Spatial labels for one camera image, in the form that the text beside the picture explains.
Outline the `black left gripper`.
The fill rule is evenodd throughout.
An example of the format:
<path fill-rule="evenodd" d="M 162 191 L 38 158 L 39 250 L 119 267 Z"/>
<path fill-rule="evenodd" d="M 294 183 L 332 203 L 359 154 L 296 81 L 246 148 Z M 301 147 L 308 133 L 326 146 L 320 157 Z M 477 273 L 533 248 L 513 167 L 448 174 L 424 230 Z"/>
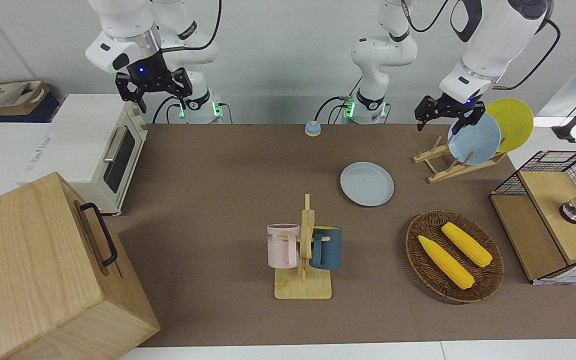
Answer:
<path fill-rule="evenodd" d="M 414 118 L 417 120 L 418 132 L 422 132 L 427 122 L 441 117 L 456 118 L 456 127 L 461 131 L 467 126 L 477 125 L 485 112 L 485 104 L 478 100 L 478 96 L 462 104 L 442 93 L 437 99 L 430 95 L 424 96 L 414 109 Z"/>

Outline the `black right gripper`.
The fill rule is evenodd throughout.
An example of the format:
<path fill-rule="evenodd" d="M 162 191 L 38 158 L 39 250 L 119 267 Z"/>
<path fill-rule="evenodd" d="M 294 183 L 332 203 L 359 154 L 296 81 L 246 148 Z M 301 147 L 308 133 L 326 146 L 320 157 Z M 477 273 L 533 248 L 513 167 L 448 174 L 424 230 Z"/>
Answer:
<path fill-rule="evenodd" d="M 163 57 L 162 51 L 129 64 L 129 57 L 120 54 L 115 59 L 115 69 L 127 68 L 128 74 L 118 72 L 115 84 L 123 101 L 132 101 L 138 104 L 142 114 L 147 113 L 147 105 L 143 100 L 146 92 L 167 92 L 179 98 L 180 112 L 188 111 L 188 96 L 193 93 L 188 72 L 179 67 L 170 71 Z"/>

